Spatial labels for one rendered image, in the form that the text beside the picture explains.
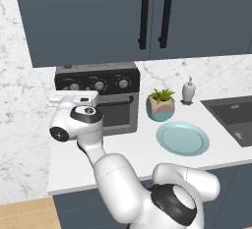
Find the green plant in pot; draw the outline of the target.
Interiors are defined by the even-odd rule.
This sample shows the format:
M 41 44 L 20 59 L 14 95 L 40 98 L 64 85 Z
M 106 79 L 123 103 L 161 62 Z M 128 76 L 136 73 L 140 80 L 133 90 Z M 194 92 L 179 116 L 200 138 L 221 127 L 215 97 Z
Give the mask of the green plant in pot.
M 146 109 L 148 116 L 157 122 L 163 122 L 170 119 L 175 111 L 175 100 L 172 97 L 174 91 L 167 88 L 154 91 L 146 100 Z

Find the dark blue wall cupboard door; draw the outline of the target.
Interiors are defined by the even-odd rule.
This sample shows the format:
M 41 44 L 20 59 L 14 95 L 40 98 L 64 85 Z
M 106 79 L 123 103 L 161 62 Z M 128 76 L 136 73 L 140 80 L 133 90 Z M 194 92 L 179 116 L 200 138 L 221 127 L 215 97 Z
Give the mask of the dark blue wall cupboard door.
M 18 0 L 35 68 L 147 60 L 141 50 L 142 0 Z
M 164 0 L 154 0 L 152 60 L 238 55 L 252 40 L 252 0 L 172 0 L 165 48 L 159 47 Z

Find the dark grey sink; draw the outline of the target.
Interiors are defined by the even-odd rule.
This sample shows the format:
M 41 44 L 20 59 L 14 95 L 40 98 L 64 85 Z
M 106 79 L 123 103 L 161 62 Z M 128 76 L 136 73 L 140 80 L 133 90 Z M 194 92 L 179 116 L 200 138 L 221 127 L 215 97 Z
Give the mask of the dark grey sink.
M 202 100 L 241 147 L 252 146 L 252 95 Z

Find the white soap dispenser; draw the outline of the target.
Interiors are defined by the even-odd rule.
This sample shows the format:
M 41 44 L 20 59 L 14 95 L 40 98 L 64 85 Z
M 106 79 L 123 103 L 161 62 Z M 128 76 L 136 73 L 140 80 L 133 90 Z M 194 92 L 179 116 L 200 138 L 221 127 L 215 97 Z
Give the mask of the white soap dispenser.
M 184 104 L 191 104 L 195 95 L 196 86 L 192 83 L 192 78 L 182 88 L 182 102 Z

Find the light blue plate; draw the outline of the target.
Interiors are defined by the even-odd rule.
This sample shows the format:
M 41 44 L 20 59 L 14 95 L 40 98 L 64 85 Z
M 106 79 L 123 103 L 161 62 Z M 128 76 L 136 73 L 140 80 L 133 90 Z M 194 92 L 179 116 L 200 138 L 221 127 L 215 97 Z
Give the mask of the light blue plate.
M 200 155 L 210 146 L 206 132 L 187 122 L 173 121 L 161 125 L 156 138 L 165 150 L 181 156 Z

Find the black toaster oven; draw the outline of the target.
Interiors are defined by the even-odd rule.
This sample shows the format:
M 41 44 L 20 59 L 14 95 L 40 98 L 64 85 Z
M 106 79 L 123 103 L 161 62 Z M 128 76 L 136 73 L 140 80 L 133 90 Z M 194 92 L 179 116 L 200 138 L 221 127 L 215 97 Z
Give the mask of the black toaster oven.
M 128 86 L 121 88 L 121 80 L 127 80 Z M 104 88 L 95 89 L 96 82 L 103 82 Z M 96 90 L 99 96 L 139 93 L 140 72 L 134 62 L 57 67 L 54 83 L 57 90 L 70 90 L 70 85 L 76 83 L 79 90 Z

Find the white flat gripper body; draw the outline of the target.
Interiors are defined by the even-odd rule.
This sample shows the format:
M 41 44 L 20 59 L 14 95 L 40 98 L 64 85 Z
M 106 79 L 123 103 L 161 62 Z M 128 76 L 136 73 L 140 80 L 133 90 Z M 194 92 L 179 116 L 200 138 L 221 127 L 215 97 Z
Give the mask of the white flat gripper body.
M 98 92 L 96 90 L 56 90 L 49 96 L 49 105 L 56 107 L 64 97 L 75 104 L 97 106 L 98 103 Z

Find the dark blue base cupboard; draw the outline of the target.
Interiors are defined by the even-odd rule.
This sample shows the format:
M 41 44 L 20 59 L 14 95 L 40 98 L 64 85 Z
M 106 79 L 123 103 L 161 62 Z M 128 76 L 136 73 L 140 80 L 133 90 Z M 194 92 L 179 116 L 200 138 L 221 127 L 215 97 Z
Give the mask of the dark blue base cupboard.
M 210 170 L 220 194 L 204 203 L 205 229 L 252 227 L 252 163 Z M 53 197 L 61 229 L 128 229 L 116 222 L 97 189 Z

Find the grey toaster oven door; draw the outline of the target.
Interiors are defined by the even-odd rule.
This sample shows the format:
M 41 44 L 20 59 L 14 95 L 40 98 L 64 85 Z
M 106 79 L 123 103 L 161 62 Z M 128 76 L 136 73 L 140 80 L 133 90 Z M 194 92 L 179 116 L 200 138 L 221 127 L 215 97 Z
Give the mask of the grey toaster oven door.
M 128 100 L 134 96 L 131 104 L 96 106 L 103 115 L 103 134 L 105 136 L 135 133 L 138 127 L 139 93 L 120 93 L 101 95 L 98 103 Z

